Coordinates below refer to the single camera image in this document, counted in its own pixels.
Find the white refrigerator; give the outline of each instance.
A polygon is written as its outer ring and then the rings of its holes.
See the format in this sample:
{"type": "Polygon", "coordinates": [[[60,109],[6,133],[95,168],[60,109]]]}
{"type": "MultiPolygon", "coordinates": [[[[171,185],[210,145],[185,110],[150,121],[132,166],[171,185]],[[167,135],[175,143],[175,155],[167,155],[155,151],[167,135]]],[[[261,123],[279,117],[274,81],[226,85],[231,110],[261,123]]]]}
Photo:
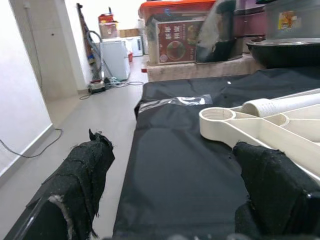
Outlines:
{"type": "Polygon", "coordinates": [[[130,75],[129,57],[126,41],[121,38],[110,38],[102,40],[102,54],[113,77],[118,80],[127,80],[130,75]]]}

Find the grey floor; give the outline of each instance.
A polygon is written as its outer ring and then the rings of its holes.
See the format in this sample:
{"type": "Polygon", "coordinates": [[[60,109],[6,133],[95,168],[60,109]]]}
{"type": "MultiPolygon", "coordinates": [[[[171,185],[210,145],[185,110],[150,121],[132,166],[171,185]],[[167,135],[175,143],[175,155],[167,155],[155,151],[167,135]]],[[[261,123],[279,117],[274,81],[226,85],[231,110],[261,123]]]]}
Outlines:
{"type": "MultiPolygon", "coordinates": [[[[145,83],[148,81],[147,74],[141,73],[142,59],[133,58],[129,80],[145,83]]],[[[141,85],[114,88],[83,100],[75,106],[58,125],[64,130],[61,139],[40,157],[27,159],[0,188],[0,239],[6,236],[41,183],[57,169],[71,148],[89,140],[89,128],[102,131],[115,146],[115,161],[107,173],[99,218],[95,218],[93,223],[93,228],[100,237],[112,236],[136,127],[134,107],[141,98],[142,88],[141,85]]],[[[43,149],[57,134],[52,133],[39,149],[43,149]]]]}

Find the white appliance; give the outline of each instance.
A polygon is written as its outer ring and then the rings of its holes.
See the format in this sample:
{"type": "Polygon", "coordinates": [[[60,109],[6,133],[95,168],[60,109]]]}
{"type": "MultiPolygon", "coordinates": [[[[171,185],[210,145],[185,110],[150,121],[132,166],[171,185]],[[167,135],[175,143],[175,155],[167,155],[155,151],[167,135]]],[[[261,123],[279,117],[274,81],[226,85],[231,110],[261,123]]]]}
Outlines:
{"type": "Polygon", "coordinates": [[[144,54],[141,36],[129,36],[124,37],[124,39],[131,44],[133,57],[142,56],[144,54]]]}
{"type": "Polygon", "coordinates": [[[130,75],[129,57],[126,48],[126,41],[117,38],[102,40],[102,54],[113,77],[118,80],[127,80],[130,75]]]}

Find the white plastic tray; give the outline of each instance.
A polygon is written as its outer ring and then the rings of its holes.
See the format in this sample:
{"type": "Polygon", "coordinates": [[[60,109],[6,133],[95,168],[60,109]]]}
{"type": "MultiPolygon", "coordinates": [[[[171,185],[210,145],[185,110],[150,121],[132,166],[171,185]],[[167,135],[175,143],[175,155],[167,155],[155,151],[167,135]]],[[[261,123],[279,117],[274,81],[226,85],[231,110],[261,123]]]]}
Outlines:
{"type": "Polygon", "coordinates": [[[235,108],[206,108],[199,113],[200,133],[231,148],[242,141],[280,150],[320,184],[319,93],[317,88],[235,108]]]}

